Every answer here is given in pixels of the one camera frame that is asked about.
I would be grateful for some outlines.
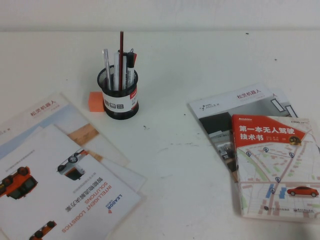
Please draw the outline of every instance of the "book spine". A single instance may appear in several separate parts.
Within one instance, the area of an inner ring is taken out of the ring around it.
[[[241,184],[239,183],[240,173],[238,171],[239,163],[238,163],[237,141],[236,141],[236,135],[239,134],[238,133],[238,116],[235,114],[232,116],[232,134],[233,134],[233,144],[234,144],[234,158],[235,158],[235,164],[236,164],[236,175],[237,175],[237,180],[238,180],[239,199],[240,199],[240,204],[241,204],[241,214],[244,215]]]

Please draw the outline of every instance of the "red book cover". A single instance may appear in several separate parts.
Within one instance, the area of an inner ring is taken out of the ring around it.
[[[320,220],[320,148],[310,121],[234,114],[232,128],[242,215]]]

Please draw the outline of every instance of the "white wall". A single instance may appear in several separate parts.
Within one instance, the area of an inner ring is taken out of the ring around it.
[[[319,0],[0,0],[0,31],[320,28]]]

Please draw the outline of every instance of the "wheel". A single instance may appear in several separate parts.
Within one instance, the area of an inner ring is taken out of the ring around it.
[[[0,195],[6,192],[6,187],[3,186],[2,188],[0,188]]]
[[[5,179],[2,180],[2,184],[6,187],[10,186],[14,182],[12,176],[7,176]]]
[[[40,230],[36,231],[34,236],[38,239],[42,238],[44,236],[44,233]]]
[[[22,175],[22,176],[25,176],[28,174],[28,169],[26,167],[19,167],[18,168],[18,174]]]
[[[75,164],[76,162],[78,162],[78,158],[76,157],[76,156],[70,156],[69,158],[68,158],[68,162],[69,163],[72,163],[72,164]]]
[[[63,171],[64,169],[65,169],[65,165],[59,165],[58,166],[58,172],[61,172],[61,171]]]
[[[49,228],[53,228],[55,226],[55,222],[54,221],[48,221],[48,223],[46,224]]]

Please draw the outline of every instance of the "pen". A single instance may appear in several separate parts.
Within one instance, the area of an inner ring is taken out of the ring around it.
[[[120,32],[120,56],[119,56],[119,87],[118,90],[122,90],[122,75],[124,67],[124,32]]]
[[[122,70],[119,70],[119,52],[116,52],[114,54],[114,74],[113,74],[113,90],[114,91],[119,91],[119,73],[122,73]]]
[[[127,86],[129,88],[135,81],[135,54],[131,51],[126,54],[126,67]]]
[[[112,90],[108,49],[103,49],[102,52],[103,52],[104,66],[105,66],[105,73],[106,73],[106,86],[109,90]]]
[[[123,53],[123,70],[122,70],[122,90],[127,89],[128,80],[127,80],[127,56]]]

